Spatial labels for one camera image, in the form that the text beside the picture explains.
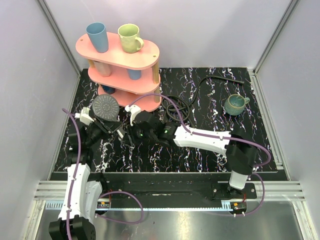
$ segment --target shelf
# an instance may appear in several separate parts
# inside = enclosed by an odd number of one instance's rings
[[[136,53],[126,53],[122,50],[118,34],[107,32],[109,50],[104,53],[96,51],[88,34],[83,35],[75,44],[77,52],[86,59],[114,66],[143,70],[156,64],[159,58],[159,48],[152,41],[143,40],[144,47]]]
[[[129,77],[127,69],[119,66],[111,66],[112,74],[110,76],[101,76],[96,68],[90,67],[89,77],[97,84],[102,84],[115,89],[120,89],[133,94],[153,93],[159,86],[159,83],[153,81],[153,70],[151,67],[141,71],[141,78],[132,80]]]
[[[103,90],[102,86],[99,85],[98,87],[98,95],[101,94],[106,94],[106,92]],[[120,89],[115,90],[115,93],[111,94],[118,104],[122,107],[125,107],[129,104],[131,104],[135,99],[140,97],[137,94],[127,92],[127,91],[122,91]],[[147,112],[152,112],[156,110],[161,104],[161,99],[160,102],[155,102],[154,96],[146,96],[139,101],[135,103],[135,105],[139,106],[141,110],[146,110]]]

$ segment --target gray perforated disc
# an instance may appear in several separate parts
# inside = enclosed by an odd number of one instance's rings
[[[98,118],[116,121],[119,114],[119,104],[113,96],[102,94],[93,100],[92,110]]]

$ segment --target cup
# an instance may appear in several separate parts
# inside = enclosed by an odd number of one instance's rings
[[[114,94],[116,92],[116,89],[113,87],[106,86],[106,85],[101,85],[101,87],[107,94]]]
[[[250,98],[233,94],[225,101],[223,108],[228,114],[237,116],[245,110],[245,106],[249,102]]]
[[[127,72],[132,80],[138,80],[141,78],[141,70],[127,69]]]
[[[123,51],[129,54],[138,52],[144,47],[144,41],[140,38],[140,30],[137,25],[124,24],[118,29]]]
[[[86,27],[92,45],[98,53],[105,53],[109,49],[106,26],[101,22],[91,23]]]
[[[102,77],[109,77],[112,73],[111,65],[99,61],[93,61],[95,69]]]

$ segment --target black marble tabletop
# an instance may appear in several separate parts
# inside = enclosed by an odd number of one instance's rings
[[[191,108],[191,120],[198,129],[209,131],[230,131],[243,128],[252,136],[252,140],[265,146],[270,152],[271,147],[264,123],[259,112],[255,92],[246,68],[162,68],[161,94],[176,95],[190,102],[198,82],[207,75],[217,75],[235,80],[243,80],[244,84],[218,79],[208,79],[202,83],[196,101]],[[84,69],[72,106],[72,113],[80,112],[82,107],[91,106],[97,96],[98,85],[88,76]],[[230,116],[223,110],[223,104],[231,94],[240,94],[250,98],[244,112],[238,116]],[[153,112],[161,120],[167,121],[164,109]],[[123,107],[118,116],[120,121],[128,121]],[[66,171],[66,145],[68,129],[72,122],[69,120],[64,134],[58,159],[54,171]],[[135,147],[128,147],[118,140],[117,136],[110,136],[93,146],[94,165],[92,172],[226,172],[227,159],[211,151],[192,147],[165,147],[160,144],[141,143]],[[267,160],[264,152],[258,150],[256,163]],[[259,169],[263,172],[276,172],[276,164],[271,162]]]

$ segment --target metallic floor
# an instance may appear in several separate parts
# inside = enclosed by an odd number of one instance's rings
[[[258,203],[249,202],[254,208]],[[58,210],[45,210],[37,240],[51,240],[49,223]],[[246,217],[216,216],[210,212],[146,212],[139,225],[123,225],[96,218],[97,240],[302,240],[293,206],[289,202],[265,202]],[[139,212],[108,212],[108,217],[136,221]]]

